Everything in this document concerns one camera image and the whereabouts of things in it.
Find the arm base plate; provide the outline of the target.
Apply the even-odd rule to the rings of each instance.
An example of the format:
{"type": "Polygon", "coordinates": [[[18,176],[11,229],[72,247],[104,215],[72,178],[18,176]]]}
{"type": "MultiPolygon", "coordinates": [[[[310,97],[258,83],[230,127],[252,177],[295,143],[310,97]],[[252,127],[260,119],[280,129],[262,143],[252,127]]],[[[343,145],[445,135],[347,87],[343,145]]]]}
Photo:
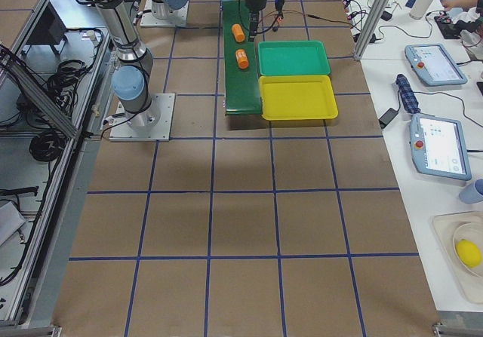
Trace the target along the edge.
{"type": "Polygon", "coordinates": [[[140,26],[143,28],[186,27],[189,2],[180,9],[172,9],[165,3],[146,0],[140,26]]]}
{"type": "Polygon", "coordinates": [[[150,107],[134,116],[125,113],[121,102],[117,104],[117,113],[121,117],[109,121],[109,140],[112,142],[167,142],[171,135],[171,125],[174,113],[174,93],[154,93],[151,95],[150,107]]]}

